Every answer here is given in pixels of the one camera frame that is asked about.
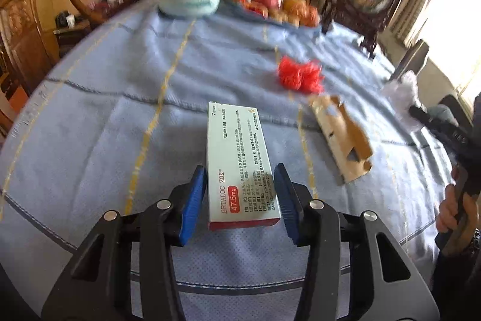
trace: blue tablecloth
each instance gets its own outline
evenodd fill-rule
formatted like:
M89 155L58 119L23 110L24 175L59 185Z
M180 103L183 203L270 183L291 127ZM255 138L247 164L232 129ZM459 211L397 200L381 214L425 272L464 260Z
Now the blue tablecloth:
M381 95L393 66L381 54L369 60L339 25L324 36L236 13L221 4L203 19L171 20L143 0L75 47L30 98L0 154L0 262L37 313L104 211L142 211L205 165L209 101L257 107L271 165L306 185L313 172L311 191L338 211L376 211L429 279L450 163L425 129L408 134ZM277 80L283 54L321 61L326 92L369 137L367 175L342 182L306 97ZM173 250L187 319L292 320L307 255L282 222L208 231L204 200L193 238ZM344 248L341 315L348 265ZM139 315L136 279L132 293Z

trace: black sleeve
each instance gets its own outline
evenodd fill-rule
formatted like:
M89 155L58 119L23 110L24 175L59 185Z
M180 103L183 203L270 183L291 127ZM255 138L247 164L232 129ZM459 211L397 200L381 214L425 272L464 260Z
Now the black sleeve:
M432 279L432 295L442 319L445 319L444 316L451 313L453 308L460 311L458 307L464 302L463 298L467 297L467 281L473 274L478 255L479 231L476 231L471 245L462 254L449 258L439 254Z

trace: storage box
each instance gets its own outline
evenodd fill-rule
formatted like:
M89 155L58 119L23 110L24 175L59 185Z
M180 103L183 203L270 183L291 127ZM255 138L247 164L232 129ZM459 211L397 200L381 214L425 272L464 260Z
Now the storage box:
M280 219L256 108L209 102L209 229L271 226Z

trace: white plastic bag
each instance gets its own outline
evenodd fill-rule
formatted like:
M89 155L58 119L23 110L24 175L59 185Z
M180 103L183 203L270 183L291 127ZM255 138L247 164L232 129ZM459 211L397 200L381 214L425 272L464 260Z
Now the white plastic bag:
M410 106L418 105L418 80L412 71L404 74L401 81L393 80L386 83L382 93L391 102L396 112L396 118L407 132L416 132L422 129L423 125L411 117L408 112Z

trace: person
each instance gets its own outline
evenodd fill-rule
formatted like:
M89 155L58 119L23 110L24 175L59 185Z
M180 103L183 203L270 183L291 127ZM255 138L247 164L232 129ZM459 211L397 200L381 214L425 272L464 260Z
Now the person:
M472 137L481 141L481 94L474 105ZM456 168L451 172L454 180L458 178ZM463 208L467 215L467 225L463 231L459 246L452 255L439 254L432 278L432 295L438 305L441 321L471 321L481 319L481 252L479 227L479 211L476 200L464 194ZM458 213L458 201L455 198L455 187L446 187L446 198L439 206L436 217L436 228L446 233L457 227L455 219Z

